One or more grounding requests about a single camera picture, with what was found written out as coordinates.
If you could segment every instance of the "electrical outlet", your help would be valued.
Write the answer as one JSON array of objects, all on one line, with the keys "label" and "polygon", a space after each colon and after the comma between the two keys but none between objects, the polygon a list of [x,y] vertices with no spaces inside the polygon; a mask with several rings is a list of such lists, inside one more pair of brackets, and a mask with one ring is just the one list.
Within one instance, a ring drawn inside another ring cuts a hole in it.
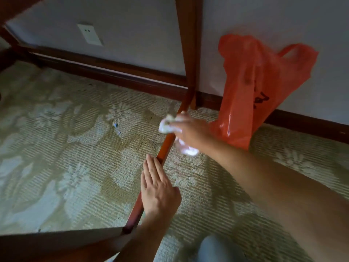
[{"label": "electrical outlet", "polygon": [[97,36],[95,28],[92,25],[77,24],[77,26],[88,44],[103,46],[101,40]]}]

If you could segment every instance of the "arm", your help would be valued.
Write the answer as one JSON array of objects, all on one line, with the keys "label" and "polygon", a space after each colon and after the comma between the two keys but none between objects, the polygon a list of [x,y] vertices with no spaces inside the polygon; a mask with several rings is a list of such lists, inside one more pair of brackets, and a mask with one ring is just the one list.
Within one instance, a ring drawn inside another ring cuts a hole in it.
[{"label": "arm", "polygon": [[179,189],[172,187],[156,158],[148,154],[143,169],[141,191],[146,217],[136,229],[135,237],[122,249],[115,262],[153,261],[181,202]]},{"label": "arm", "polygon": [[315,261],[349,257],[349,203],[326,186],[278,163],[215,139],[202,121],[173,123],[176,135],[224,167],[252,200]]}]

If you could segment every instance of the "left hand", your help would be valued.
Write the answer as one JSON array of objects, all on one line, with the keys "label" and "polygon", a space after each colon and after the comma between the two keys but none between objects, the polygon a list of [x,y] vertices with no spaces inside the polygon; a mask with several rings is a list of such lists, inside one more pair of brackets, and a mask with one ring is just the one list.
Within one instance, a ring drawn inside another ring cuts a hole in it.
[{"label": "left hand", "polygon": [[141,191],[146,216],[168,221],[175,215],[182,200],[179,188],[172,186],[159,161],[150,154],[143,163]]}]

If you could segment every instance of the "red plastic bag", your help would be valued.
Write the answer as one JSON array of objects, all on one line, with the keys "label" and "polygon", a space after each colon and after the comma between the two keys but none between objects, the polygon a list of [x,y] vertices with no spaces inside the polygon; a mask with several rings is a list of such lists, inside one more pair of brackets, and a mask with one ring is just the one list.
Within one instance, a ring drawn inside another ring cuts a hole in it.
[{"label": "red plastic bag", "polygon": [[224,35],[218,50],[227,75],[218,119],[211,130],[230,145],[248,149],[252,134],[307,79],[318,52],[293,44],[274,53],[251,36]]}]

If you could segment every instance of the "floral carpet pattern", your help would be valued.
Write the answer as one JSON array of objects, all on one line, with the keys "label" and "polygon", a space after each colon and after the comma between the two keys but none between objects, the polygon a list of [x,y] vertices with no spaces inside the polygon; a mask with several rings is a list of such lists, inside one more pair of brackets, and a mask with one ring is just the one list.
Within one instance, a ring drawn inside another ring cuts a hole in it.
[{"label": "floral carpet pattern", "polygon": [[[142,161],[165,138],[159,122],[180,103],[24,62],[0,73],[0,92],[0,234],[123,226]],[[348,145],[265,125],[250,151],[349,199]],[[251,261],[311,261],[212,159],[172,148],[164,168],[182,203],[155,261],[192,261],[212,233]]]}]

